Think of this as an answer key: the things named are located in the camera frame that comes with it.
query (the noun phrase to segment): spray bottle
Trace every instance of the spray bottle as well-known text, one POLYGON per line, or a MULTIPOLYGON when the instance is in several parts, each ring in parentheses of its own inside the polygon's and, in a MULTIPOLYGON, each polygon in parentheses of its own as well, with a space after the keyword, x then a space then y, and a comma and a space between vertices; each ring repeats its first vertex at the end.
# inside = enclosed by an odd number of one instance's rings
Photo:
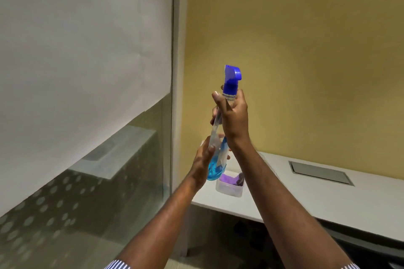
MULTIPOLYGON (((241 80, 240 69, 238 67, 226 65, 223 96, 226 98, 231 107, 234 105, 239 80, 241 80)), ((209 163, 208 180, 210 181, 218 179, 223 171, 225 171, 227 155, 229 153, 229 146, 227 145, 227 139, 223 131, 222 115, 219 109, 217 109, 215 122, 212 127, 212 133, 210 134, 209 146, 212 145, 215 146, 216 150, 212 160, 209 163)))

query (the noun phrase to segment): bottle cap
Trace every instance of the bottle cap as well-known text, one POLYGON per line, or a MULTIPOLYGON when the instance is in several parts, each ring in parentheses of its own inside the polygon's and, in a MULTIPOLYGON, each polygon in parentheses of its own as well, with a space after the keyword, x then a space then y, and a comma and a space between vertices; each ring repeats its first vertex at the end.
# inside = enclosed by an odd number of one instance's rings
POLYGON ((225 66, 225 84, 223 85, 223 94, 236 95, 238 82, 241 80, 240 68, 235 66, 225 66))

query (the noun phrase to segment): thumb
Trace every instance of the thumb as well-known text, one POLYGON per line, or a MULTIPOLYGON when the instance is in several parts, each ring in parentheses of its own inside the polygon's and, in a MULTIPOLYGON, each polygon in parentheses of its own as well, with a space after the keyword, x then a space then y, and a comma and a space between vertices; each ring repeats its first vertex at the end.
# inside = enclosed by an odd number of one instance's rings
POLYGON ((204 166, 208 166, 210 163, 210 160, 212 159, 213 155, 215 154, 215 146, 210 146, 204 154, 202 155, 202 161, 204 166))
POLYGON ((217 91, 212 93, 212 98, 213 98, 213 100, 215 100, 216 105, 219 107, 219 109, 222 113, 231 109, 231 107, 227 103, 226 98, 223 95, 220 95, 217 91))

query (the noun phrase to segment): left hand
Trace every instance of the left hand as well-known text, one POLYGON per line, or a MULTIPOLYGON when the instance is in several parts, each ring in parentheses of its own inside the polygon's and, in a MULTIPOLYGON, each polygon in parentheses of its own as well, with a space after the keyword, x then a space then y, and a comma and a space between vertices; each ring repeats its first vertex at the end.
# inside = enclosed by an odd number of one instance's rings
POLYGON ((192 163, 191 170, 187 177, 195 181, 196 189, 200 190, 208 178, 208 167, 213 154, 215 154, 215 147, 209 146, 210 136, 208 136, 203 144, 198 148, 194 162, 192 163))

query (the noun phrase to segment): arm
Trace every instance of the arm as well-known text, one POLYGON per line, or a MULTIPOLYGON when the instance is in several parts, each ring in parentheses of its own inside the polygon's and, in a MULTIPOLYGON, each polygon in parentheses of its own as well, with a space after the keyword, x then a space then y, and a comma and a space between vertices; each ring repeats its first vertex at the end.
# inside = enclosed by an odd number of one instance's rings
POLYGON ((209 138, 199 147, 188 175, 158 214, 129 242, 116 258, 132 269, 163 269, 171 255, 188 206, 208 177, 215 152, 209 138))
POLYGON ((235 106, 212 94, 223 117, 227 141, 248 183, 251 195, 287 269, 339 269, 351 260, 281 181, 250 142, 244 93, 235 106))

